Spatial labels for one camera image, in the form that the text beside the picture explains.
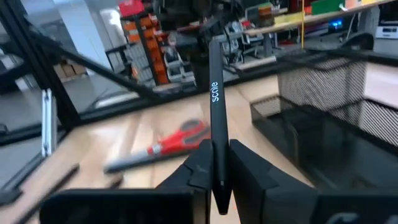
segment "black mesh tray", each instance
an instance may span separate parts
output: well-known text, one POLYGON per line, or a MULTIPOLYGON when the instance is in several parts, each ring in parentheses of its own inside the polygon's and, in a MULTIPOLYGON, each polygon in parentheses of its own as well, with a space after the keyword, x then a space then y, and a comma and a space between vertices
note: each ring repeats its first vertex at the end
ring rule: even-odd
POLYGON ((308 57, 251 104, 253 125, 317 187, 397 188, 398 112, 364 99, 367 61, 308 57))
POLYGON ((313 181, 334 189, 398 188, 398 112, 363 100, 332 112, 273 96, 253 125, 313 181))

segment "wooden desk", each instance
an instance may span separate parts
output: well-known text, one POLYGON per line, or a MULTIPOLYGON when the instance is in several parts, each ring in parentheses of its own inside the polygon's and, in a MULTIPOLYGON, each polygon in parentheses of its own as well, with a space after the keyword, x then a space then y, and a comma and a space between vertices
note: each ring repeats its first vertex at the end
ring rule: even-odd
MULTIPOLYGON (((354 14, 360 11, 363 11, 365 9, 370 9, 374 6, 378 6, 380 4, 392 2, 395 0, 378 0, 376 2, 372 2, 369 4, 363 4, 361 6, 353 7, 351 9, 348 9, 347 11, 339 11, 339 12, 330 12, 330 13, 325 13, 325 14, 320 14, 316 16, 305 16, 304 23, 305 24, 312 24, 312 23, 319 23, 319 22, 325 22, 329 21, 331 19, 341 17, 341 16, 348 16, 350 14, 354 14)), ((294 28, 301 25, 301 21, 299 22, 286 22, 283 24, 277 24, 271 27, 263 27, 263 28, 258 28, 258 29, 250 29, 245 31, 246 34, 248 35, 257 35, 257 34, 268 34, 272 32, 278 32, 282 30, 286 30, 289 28, 294 28)))
MULTIPOLYGON (((226 89, 228 131, 230 138, 239 139, 288 174, 309 184, 309 181, 251 124, 249 102, 278 92, 276 77, 263 78, 226 89)), ((22 185, 24 195, 14 204, 0 208, 1 223, 15 223, 58 179, 76 163, 80 170, 64 189, 103 188, 120 178, 104 175, 103 164, 126 156, 155 143, 174 132, 190 118, 210 120, 208 94, 194 96, 166 105, 134 112, 114 119, 76 128, 22 185)), ((185 158, 172 159, 151 166, 132 169, 123 174, 123 188, 155 187, 169 176, 185 158)), ((213 201, 212 223, 239 223, 232 201, 229 214, 220 216, 213 201)), ((37 216, 31 220, 37 223, 37 216)))

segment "cable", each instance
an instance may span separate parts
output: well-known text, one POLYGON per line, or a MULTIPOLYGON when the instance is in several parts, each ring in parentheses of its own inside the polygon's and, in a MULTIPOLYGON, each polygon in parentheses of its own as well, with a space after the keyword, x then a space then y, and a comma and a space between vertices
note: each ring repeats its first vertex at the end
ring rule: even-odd
POLYGON ((227 63, 229 64, 230 61, 231 61, 231 54, 232 54, 231 39, 229 38, 229 34, 228 34, 228 32, 227 32, 225 27, 224 27, 224 32, 225 32, 225 36, 226 36, 226 39, 228 40, 228 45, 229 45, 229 54, 228 54, 228 57, 227 57, 228 58, 227 63))
POLYGON ((350 22, 350 24, 349 24, 349 28, 348 28, 348 33, 347 33, 346 40, 348 40, 348 38, 349 38, 349 33, 351 32, 351 29, 352 29, 352 27, 353 27, 353 22, 354 22, 355 16, 356 16, 356 14, 354 14, 354 16, 353 16, 353 18, 351 19, 351 22, 350 22))

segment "green box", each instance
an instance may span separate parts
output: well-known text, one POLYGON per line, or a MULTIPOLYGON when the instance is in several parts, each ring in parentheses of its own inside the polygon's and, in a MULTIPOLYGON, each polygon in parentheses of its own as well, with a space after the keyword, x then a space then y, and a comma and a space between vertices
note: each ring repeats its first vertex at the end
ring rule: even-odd
POLYGON ((339 5, 345 6, 345 0, 319 0, 311 3, 312 14, 319 15, 328 12, 338 12, 340 11, 339 5))

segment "wooden tabletop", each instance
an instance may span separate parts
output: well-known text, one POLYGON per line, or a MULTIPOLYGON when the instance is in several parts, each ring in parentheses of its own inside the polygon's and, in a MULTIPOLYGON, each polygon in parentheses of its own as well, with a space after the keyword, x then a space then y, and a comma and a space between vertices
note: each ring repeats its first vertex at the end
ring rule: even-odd
MULTIPOLYGON (((305 24, 313 24, 313 23, 326 22, 326 21, 329 21, 330 19, 334 19, 334 18, 341 17, 341 16, 348 16, 350 14, 354 14, 354 13, 360 12, 362 10, 369 9, 371 7, 378 6, 380 4, 384 4, 384 3, 388 3, 388 2, 392 2, 392 1, 395 1, 395 0, 378 0, 378 1, 375 1, 375 2, 372 2, 369 4, 362 4, 360 6, 356 6, 356 7, 347 9, 347 11, 329 12, 329 13, 320 14, 320 15, 316 15, 316 16, 312 16, 312 15, 305 16, 304 23, 305 24)), ((301 23, 302 23, 301 21, 285 22, 285 23, 276 24, 276 25, 270 26, 270 27, 249 29, 249 30, 245 31, 245 33, 248 35, 267 34, 267 33, 271 33, 271 32, 278 32, 278 31, 294 28, 294 27, 299 26, 301 23)))
MULTIPOLYGON (((375 100, 398 106, 397 68, 368 65, 365 94, 375 100)), ((250 149, 291 176, 310 182, 251 124, 249 102, 278 93, 277 77, 262 78, 225 89, 229 138, 238 139, 250 149)), ((32 208, 76 164, 77 175, 64 189, 107 188, 124 177, 122 188, 153 188, 184 161, 177 158, 131 169, 123 174, 104 175, 103 165, 127 156, 173 133, 190 118, 210 121, 208 94, 174 101, 74 129, 53 153, 21 186, 24 194, 15 203, 0 208, 1 223, 15 223, 32 208)), ((229 213, 221 216, 213 199, 212 223, 239 223, 232 198, 229 213)), ((30 223, 38 223, 37 215, 30 223)))

